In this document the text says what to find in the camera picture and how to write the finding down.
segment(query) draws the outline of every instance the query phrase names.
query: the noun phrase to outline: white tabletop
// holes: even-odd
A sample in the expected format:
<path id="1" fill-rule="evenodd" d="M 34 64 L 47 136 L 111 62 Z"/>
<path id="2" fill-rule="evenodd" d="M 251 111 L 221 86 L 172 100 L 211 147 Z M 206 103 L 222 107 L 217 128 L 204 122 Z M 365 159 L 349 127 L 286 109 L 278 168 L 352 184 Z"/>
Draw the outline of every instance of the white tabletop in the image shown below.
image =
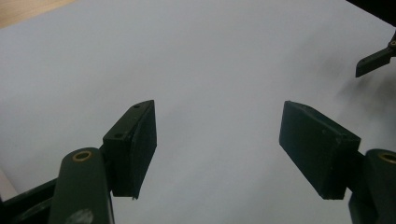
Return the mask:
<path id="1" fill-rule="evenodd" d="M 116 223 L 351 223 L 278 143 L 283 103 L 395 150 L 396 63 L 354 78 L 392 26 L 347 1 L 79 0 L 0 30 L 0 167 L 18 192 L 153 99 L 158 146 Z"/>

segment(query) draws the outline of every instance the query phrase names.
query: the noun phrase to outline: black plastic part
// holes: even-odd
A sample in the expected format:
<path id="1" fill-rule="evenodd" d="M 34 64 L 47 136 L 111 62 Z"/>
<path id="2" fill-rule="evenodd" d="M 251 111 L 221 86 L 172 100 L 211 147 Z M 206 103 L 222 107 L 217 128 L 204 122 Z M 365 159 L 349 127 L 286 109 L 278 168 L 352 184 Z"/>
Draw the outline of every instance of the black plastic part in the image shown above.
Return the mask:
<path id="1" fill-rule="evenodd" d="M 377 16 L 379 19 L 396 26 L 396 2 L 393 0 L 347 0 L 353 5 Z"/>
<path id="2" fill-rule="evenodd" d="M 352 194 L 348 205 L 353 224 L 376 223 L 378 214 L 373 204 L 364 203 L 355 194 Z"/>
<path id="3" fill-rule="evenodd" d="M 396 223 L 396 153 L 372 149 L 363 165 L 381 224 Z"/>
<path id="4" fill-rule="evenodd" d="M 343 199 L 361 139 L 310 106 L 284 104 L 279 143 L 323 199 Z"/>
<path id="5" fill-rule="evenodd" d="M 6 220 L 1 223 L 47 223 L 55 185 L 56 179 L 3 202 Z"/>
<path id="6" fill-rule="evenodd" d="M 62 160 L 49 224 L 114 223 L 102 153 L 93 147 L 76 150 Z"/>
<path id="7" fill-rule="evenodd" d="M 390 63 L 390 59 L 396 56 L 395 40 L 396 32 L 393 38 L 390 40 L 387 48 L 360 60 L 356 65 L 356 77 L 361 77 L 379 67 Z"/>
<path id="8" fill-rule="evenodd" d="M 154 101 L 132 106 L 103 138 L 114 196 L 138 198 L 157 146 Z"/>

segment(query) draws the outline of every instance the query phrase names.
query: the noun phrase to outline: circular hole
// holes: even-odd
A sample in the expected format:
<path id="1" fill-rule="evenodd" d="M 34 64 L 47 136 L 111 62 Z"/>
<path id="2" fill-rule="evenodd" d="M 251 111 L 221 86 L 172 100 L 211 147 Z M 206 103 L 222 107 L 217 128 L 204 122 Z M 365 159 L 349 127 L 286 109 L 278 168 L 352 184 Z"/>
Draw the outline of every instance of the circular hole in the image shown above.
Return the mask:
<path id="1" fill-rule="evenodd" d="M 92 156 L 90 151 L 80 151 L 73 156 L 73 161 L 86 161 Z"/>
<path id="2" fill-rule="evenodd" d="M 379 155 L 379 157 L 380 157 L 382 160 L 384 160 L 384 161 L 387 161 L 387 162 L 396 164 L 396 156 L 393 155 L 393 154 L 390 154 L 390 153 L 382 153 L 382 154 Z"/>

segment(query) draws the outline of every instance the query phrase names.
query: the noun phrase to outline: white surface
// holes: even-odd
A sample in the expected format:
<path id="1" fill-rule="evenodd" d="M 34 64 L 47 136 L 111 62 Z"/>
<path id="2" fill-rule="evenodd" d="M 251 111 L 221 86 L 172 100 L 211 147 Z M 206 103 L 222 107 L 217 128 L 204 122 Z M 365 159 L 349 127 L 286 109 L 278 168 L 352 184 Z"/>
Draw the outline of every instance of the white surface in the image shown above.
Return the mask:
<path id="1" fill-rule="evenodd" d="M 154 99 L 157 151 L 117 223 L 350 223 L 279 146 L 283 103 L 393 150 L 396 63 L 354 78 L 393 32 L 341 0 L 77 1 L 0 30 L 2 168 L 19 192 L 49 181 Z"/>

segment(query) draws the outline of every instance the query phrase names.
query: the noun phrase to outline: wooden surface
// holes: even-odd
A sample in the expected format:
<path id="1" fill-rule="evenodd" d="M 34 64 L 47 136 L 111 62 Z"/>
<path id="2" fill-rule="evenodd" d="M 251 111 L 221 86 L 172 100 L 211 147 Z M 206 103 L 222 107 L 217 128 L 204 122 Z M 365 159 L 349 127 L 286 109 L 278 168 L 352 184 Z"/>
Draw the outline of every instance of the wooden surface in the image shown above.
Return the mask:
<path id="1" fill-rule="evenodd" d="M 1 0 L 0 28 L 24 21 L 75 0 Z"/>

